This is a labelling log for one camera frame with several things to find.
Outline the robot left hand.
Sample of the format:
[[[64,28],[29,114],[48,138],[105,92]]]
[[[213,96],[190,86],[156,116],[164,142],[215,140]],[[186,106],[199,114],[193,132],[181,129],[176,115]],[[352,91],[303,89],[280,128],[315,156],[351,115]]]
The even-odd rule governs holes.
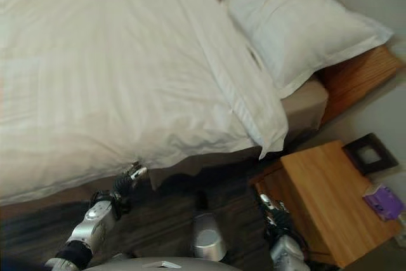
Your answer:
[[[113,184],[113,193],[117,201],[124,204],[129,200],[133,190],[140,181],[148,178],[148,169],[139,162],[126,166],[122,173],[116,177]]]

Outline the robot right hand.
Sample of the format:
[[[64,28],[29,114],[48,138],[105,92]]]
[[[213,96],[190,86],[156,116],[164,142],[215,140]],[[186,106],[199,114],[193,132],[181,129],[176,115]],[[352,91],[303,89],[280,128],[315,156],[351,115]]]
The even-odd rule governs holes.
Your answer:
[[[266,240],[277,240],[284,235],[294,236],[294,225],[288,210],[279,206],[264,193],[258,195],[258,205],[265,222]]]

